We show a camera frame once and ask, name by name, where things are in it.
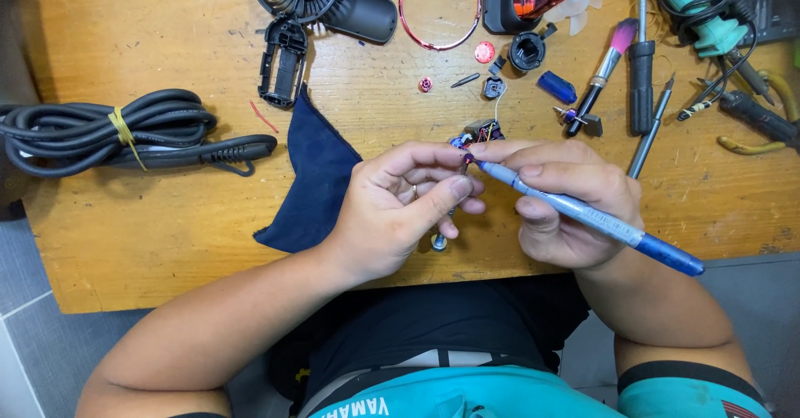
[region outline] gray tile floor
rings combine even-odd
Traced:
[[[754,375],[783,416],[800,416],[800,253],[710,263],[701,278],[734,321]],[[147,310],[63,315],[26,220],[0,222],[0,416],[72,416],[95,364]],[[567,340],[560,375],[616,406],[611,331],[592,315]],[[236,416],[289,407],[256,360],[230,384]]]

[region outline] navy blue cloth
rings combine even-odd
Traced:
[[[255,241],[294,254],[318,245],[334,229],[350,172],[361,156],[319,113],[303,84],[286,137],[295,182],[271,225]]]

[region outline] person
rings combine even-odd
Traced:
[[[638,182],[583,143],[505,140],[468,151],[533,188],[644,226]],[[328,314],[300,417],[769,416],[730,321],[697,280],[534,198],[515,206],[522,250],[570,273],[343,294],[395,273],[431,228],[456,238],[456,205],[485,211],[483,184],[460,174],[464,155],[404,143],[356,165],[321,244],[153,310],[95,368],[78,418],[231,416],[225,383],[342,298],[350,309]],[[615,332],[618,411],[555,374],[553,351],[589,306]]]

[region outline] paintbrush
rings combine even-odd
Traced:
[[[591,82],[589,82],[589,89],[583,94],[583,98],[581,98],[581,102],[577,106],[578,113],[576,116],[578,118],[592,110],[592,106],[594,106],[595,101],[598,100],[600,92],[603,91],[603,88],[605,88],[605,85],[608,83],[608,77],[611,76],[611,72],[614,71],[617,63],[619,63],[619,59],[623,57],[628,46],[633,43],[637,28],[638,21],[636,18],[627,18],[617,24],[614,37],[611,39],[611,47],[608,48],[608,52],[605,53],[605,58],[600,64],[600,69],[597,70],[597,74],[595,74]],[[575,137],[575,135],[578,134],[577,132],[581,130],[582,125],[583,123],[581,123],[580,120],[575,119],[566,126],[566,137]]]

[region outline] teal shirt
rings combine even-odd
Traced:
[[[620,395],[617,412],[551,373],[520,367],[464,367],[404,375],[310,418],[752,418],[729,415],[724,401],[749,411],[752,417],[770,417],[749,396],[702,380],[666,377],[633,383]]]

